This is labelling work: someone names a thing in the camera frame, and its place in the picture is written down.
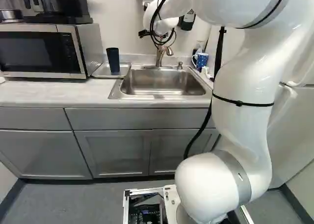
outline white wall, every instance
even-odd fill
[[[6,197],[16,181],[17,177],[0,162],[0,203]]]
[[[314,220],[314,161],[287,182],[287,186]]]
[[[101,26],[104,49],[117,47],[123,54],[155,54],[150,37],[140,39],[143,29],[142,0],[87,0],[89,12]],[[171,47],[175,56],[191,56],[197,40],[207,40],[210,25],[196,19],[192,31],[177,29],[178,37]]]

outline refrigerator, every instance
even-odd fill
[[[206,52],[213,67],[219,35],[212,26]],[[241,50],[244,30],[227,28],[222,65]],[[296,65],[287,67],[278,86],[269,120],[267,141],[272,161],[270,188],[278,188],[314,160],[314,40],[310,40]]]

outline faucet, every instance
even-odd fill
[[[167,56],[173,56],[173,51],[171,48],[166,46],[159,46],[157,49],[156,67],[162,67],[162,58],[165,53]]]

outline stainless steel sink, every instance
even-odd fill
[[[131,69],[117,80],[110,99],[197,99],[209,98],[208,86],[189,67]]]

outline coffee maker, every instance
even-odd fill
[[[24,16],[26,23],[90,24],[87,0],[24,0],[26,9],[36,15]]]

